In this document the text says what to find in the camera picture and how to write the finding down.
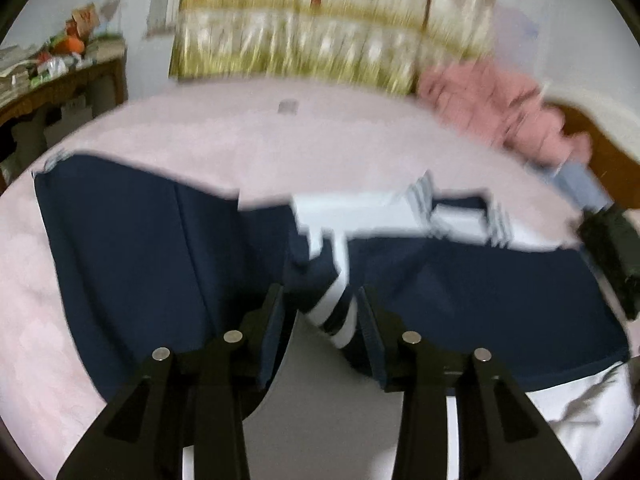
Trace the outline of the pink bed sheet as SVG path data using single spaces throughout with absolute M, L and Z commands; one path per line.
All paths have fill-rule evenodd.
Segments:
M 407 100 L 290 80 L 188 84 L 132 101 L 35 163 L 116 159 L 253 205 L 293 194 L 401 192 L 431 174 L 447 192 L 485 191 L 514 226 L 570 238 L 576 208 L 509 155 L 442 128 Z M 1 416 L 44 478 L 103 408 L 68 330 L 34 179 L 1 199 Z M 386 479 L 401 398 L 354 372 L 306 322 L 245 426 L 256 479 Z

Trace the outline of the pink crumpled quilt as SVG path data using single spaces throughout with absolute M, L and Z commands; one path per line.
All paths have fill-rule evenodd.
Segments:
M 420 76 L 416 97 L 445 125 L 529 162 L 590 161 L 590 137 L 564 133 L 564 115 L 544 104 L 537 81 L 493 62 L 431 67 Z

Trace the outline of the stack of papers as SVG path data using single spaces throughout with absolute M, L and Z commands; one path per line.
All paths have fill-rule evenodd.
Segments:
M 5 47 L 0 50 L 0 104 L 5 106 L 29 89 L 29 74 L 36 67 L 38 48 Z

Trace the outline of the folded black garment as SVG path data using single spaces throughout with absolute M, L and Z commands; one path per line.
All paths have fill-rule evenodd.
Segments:
M 612 286 L 626 318 L 634 320 L 639 315 L 639 232 L 625 212 L 616 205 L 585 209 L 577 233 Z

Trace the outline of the light blue pillow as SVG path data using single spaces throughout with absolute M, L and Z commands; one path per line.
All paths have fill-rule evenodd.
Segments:
M 546 169 L 544 177 L 579 209 L 599 211 L 614 202 L 591 170 L 579 162 Z

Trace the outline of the brown white headboard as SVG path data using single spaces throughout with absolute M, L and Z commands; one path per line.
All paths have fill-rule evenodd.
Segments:
M 589 168 L 615 203 L 639 209 L 639 113 L 593 90 L 547 84 L 544 102 L 565 116 L 565 133 L 591 139 Z

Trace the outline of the tree pattern curtain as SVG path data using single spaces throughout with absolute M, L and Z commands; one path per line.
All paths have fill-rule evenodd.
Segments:
M 308 77 L 405 96 L 494 47 L 495 0 L 180 0 L 169 73 Z

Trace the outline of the white navy varsity jacket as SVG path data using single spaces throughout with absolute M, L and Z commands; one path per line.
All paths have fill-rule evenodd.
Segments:
M 35 178 L 66 322 L 104 408 L 160 347 L 203 348 L 239 325 L 232 300 L 273 284 L 299 322 L 372 380 L 357 292 L 438 348 L 485 348 L 580 476 L 611 477 L 639 443 L 639 361 L 626 315 L 578 233 L 519 231 L 487 196 L 429 177 L 397 194 L 294 196 L 243 207 L 89 154 Z M 258 408 L 244 418 L 245 426 Z

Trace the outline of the dark wooden side table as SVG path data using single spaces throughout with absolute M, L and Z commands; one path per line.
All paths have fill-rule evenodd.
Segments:
M 17 142 L 11 129 L 27 122 L 42 110 L 62 106 L 87 93 L 96 101 L 93 117 L 99 117 L 128 99 L 126 55 L 72 70 L 13 98 L 1 107 L 1 161 L 15 153 Z

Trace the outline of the orange plush toy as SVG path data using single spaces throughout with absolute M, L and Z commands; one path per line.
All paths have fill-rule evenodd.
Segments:
M 99 13 L 94 3 L 74 9 L 65 22 L 64 30 L 49 40 L 49 52 L 52 55 L 83 54 L 88 38 L 99 24 Z

